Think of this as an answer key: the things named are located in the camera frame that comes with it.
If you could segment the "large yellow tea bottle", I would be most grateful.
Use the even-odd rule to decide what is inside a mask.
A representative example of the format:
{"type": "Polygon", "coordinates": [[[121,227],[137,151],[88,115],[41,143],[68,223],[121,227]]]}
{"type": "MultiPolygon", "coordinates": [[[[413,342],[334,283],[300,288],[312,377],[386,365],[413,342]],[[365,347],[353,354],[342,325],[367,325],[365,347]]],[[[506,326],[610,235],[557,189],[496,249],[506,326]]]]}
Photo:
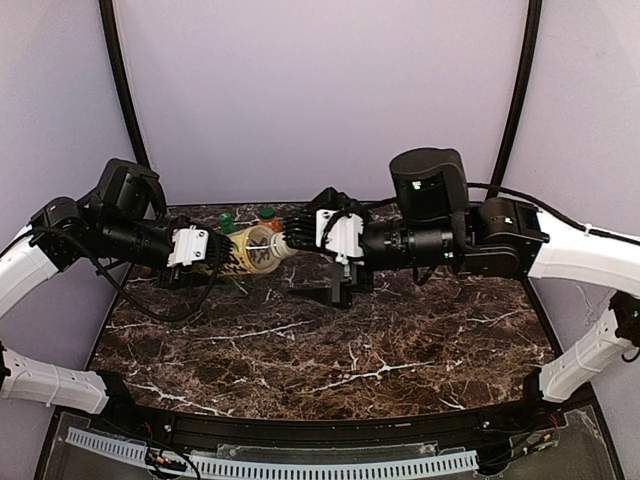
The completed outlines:
{"type": "Polygon", "coordinates": [[[275,271],[280,263],[298,250],[287,245],[284,234],[256,225],[231,235],[214,232],[208,240],[206,257],[194,262],[190,271],[210,277],[218,262],[218,276],[263,275],[275,271]]]}

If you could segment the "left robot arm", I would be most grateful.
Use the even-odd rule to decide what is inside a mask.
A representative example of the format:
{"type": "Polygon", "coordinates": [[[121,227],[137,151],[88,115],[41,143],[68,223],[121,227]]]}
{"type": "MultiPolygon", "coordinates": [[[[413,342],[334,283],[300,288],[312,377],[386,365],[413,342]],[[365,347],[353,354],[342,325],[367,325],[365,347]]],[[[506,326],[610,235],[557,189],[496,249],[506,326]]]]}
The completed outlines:
{"type": "MultiPolygon", "coordinates": [[[[188,218],[167,220],[160,178],[150,168],[109,160],[97,182],[78,199],[60,196],[45,204],[1,252],[1,313],[10,314],[28,295],[86,261],[117,291],[111,270],[121,264],[149,267],[161,284],[195,280],[203,290],[183,313],[160,314],[124,297],[149,318],[178,323],[195,316],[229,260],[232,243],[188,218]]],[[[131,399],[119,376],[74,370],[1,348],[1,396],[100,415],[131,399]]]]}

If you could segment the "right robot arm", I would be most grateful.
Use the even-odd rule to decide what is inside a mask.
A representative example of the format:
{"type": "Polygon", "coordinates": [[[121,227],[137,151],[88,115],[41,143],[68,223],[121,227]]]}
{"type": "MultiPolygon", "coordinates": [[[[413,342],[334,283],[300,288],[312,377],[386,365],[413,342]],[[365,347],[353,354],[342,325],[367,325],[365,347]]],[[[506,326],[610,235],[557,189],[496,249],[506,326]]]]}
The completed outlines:
{"type": "Polygon", "coordinates": [[[544,202],[500,186],[471,202],[460,154],[416,148],[389,170],[399,217],[376,221],[374,204],[327,188],[284,219],[288,247],[333,262],[330,287],[313,296],[346,307],[377,271],[408,269],[424,284],[440,266],[461,275],[564,279],[612,290],[596,324],[556,360],[528,375],[526,400],[560,404],[615,358],[639,353],[639,241],[576,222],[544,202]]]}

